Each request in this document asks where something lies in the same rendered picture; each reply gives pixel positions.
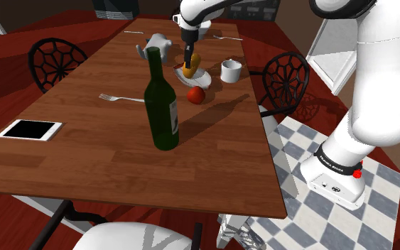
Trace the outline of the silver fork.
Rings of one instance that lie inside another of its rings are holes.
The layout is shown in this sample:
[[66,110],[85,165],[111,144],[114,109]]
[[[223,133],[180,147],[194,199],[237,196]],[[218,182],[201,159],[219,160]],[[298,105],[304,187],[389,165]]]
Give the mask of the silver fork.
[[100,94],[99,98],[110,101],[110,102],[114,102],[114,101],[117,101],[120,99],[130,100],[130,101],[134,101],[134,102],[145,102],[144,99],[136,99],[136,98],[129,98],[129,97],[115,97],[115,96],[111,96],[108,94]]

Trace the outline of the dark cabinet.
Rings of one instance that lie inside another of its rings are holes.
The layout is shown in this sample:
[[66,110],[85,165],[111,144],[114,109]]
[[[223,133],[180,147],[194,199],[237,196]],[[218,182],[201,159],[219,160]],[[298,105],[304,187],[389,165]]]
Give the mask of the dark cabinet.
[[139,15],[138,0],[92,0],[97,18],[133,20]]

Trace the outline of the white tablet with black screen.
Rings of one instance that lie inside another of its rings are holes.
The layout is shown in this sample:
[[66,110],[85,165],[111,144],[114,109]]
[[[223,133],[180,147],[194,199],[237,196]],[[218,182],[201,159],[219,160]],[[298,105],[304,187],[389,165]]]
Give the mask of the white tablet with black screen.
[[63,125],[62,122],[17,119],[0,132],[0,138],[49,141]]

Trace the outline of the white teapot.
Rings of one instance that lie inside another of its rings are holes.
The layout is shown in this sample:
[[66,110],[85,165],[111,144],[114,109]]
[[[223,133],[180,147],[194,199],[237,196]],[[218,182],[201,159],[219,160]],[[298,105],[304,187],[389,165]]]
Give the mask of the white teapot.
[[149,47],[157,47],[160,49],[160,55],[161,55],[161,62],[166,63],[167,62],[167,52],[168,49],[172,46],[172,41],[168,40],[163,34],[161,33],[154,33],[149,42],[146,44],[146,47],[144,49],[141,48],[140,45],[136,46],[138,54],[141,56],[143,59],[148,59],[147,51],[146,49]]

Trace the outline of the white framed door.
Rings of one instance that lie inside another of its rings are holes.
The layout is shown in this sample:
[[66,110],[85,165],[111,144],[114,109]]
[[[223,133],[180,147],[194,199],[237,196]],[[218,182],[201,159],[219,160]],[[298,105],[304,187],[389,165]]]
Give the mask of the white framed door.
[[337,96],[356,68],[357,22],[324,19],[306,56],[308,64]]

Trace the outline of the wooden dining table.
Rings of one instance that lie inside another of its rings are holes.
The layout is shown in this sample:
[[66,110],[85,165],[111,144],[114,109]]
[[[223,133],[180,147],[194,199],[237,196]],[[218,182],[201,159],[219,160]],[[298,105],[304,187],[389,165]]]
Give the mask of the wooden dining table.
[[[154,33],[173,41],[163,66],[177,95],[180,119],[180,142],[171,151],[154,146],[141,102],[99,98],[143,97],[150,74],[135,47]],[[0,138],[0,194],[286,216],[249,73],[243,69],[234,84],[220,80],[223,60],[245,61],[237,25],[213,23],[195,46],[212,76],[201,105],[187,100],[188,88],[173,72],[183,58],[183,43],[171,21],[92,21],[13,33],[0,37],[0,58],[9,49],[23,53],[44,37],[73,43],[105,39],[105,44],[46,94],[36,89],[29,94],[31,105],[20,113],[22,119],[64,125],[46,142]]]

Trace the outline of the chair with white seat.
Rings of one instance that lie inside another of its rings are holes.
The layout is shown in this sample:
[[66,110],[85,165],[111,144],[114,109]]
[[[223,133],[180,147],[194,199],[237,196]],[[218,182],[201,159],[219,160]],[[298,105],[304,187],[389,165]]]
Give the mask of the chair with white seat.
[[104,217],[75,210],[64,200],[28,250],[42,250],[62,219],[90,221],[96,225],[85,232],[72,250],[200,250],[202,224],[196,223],[191,238],[154,224],[108,222]]

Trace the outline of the black web-back chair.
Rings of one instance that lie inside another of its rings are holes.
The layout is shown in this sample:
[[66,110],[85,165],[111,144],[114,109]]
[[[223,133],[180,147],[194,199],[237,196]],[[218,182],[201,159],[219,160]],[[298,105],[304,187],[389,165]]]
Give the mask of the black web-back chair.
[[273,107],[261,111],[261,116],[289,115],[297,109],[306,92],[310,66],[301,54],[291,51],[270,59],[261,72],[249,74],[261,76],[264,95],[257,104],[267,102]]
[[28,68],[39,90],[45,94],[88,59],[74,43],[60,38],[44,38],[28,52]]

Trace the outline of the red apple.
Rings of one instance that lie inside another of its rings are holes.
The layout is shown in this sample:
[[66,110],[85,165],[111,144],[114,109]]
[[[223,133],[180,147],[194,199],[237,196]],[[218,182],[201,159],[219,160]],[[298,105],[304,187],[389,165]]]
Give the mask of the red apple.
[[193,104],[201,104],[205,99],[205,92],[201,87],[195,86],[188,91],[187,99]]

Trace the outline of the white cup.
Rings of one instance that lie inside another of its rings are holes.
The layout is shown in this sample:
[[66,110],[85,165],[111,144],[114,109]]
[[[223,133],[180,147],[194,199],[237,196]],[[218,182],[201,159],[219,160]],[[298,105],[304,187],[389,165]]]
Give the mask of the white cup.
[[236,60],[225,60],[221,64],[220,79],[226,83],[235,83],[239,81],[242,64]]

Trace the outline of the white shallow bowl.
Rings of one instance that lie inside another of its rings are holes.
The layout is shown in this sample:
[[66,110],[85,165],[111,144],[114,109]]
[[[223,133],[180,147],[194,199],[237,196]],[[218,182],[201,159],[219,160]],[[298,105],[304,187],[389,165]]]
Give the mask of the white shallow bowl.
[[202,89],[209,89],[212,83],[212,78],[207,71],[198,68],[192,78],[186,78],[183,75],[183,64],[175,65],[173,71],[177,78],[188,87],[201,87]]

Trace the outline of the dark kitchen appliance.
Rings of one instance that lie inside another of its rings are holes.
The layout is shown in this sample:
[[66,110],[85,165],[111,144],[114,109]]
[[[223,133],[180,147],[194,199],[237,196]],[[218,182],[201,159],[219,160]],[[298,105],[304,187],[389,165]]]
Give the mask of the dark kitchen appliance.
[[275,21],[281,0],[243,0],[225,8],[220,18]]

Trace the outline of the green wine bottle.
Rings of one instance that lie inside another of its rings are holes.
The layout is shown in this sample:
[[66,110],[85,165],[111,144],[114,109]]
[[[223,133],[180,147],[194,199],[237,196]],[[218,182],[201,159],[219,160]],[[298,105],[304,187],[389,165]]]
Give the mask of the green wine bottle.
[[162,151],[174,149],[179,142],[177,99],[163,76],[160,49],[146,49],[151,74],[144,100],[153,142]]

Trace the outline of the yellow fruit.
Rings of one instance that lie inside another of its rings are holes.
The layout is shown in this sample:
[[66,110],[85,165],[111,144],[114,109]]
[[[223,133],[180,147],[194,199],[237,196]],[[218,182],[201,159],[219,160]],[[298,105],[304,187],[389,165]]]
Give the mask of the yellow fruit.
[[185,66],[185,63],[183,63],[183,76],[190,79],[193,77],[193,75],[196,73],[198,66],[201,62],[201,57],[197,53],[193,53],[191,56],[191,61],[190,61],[190,68],[187,68]]

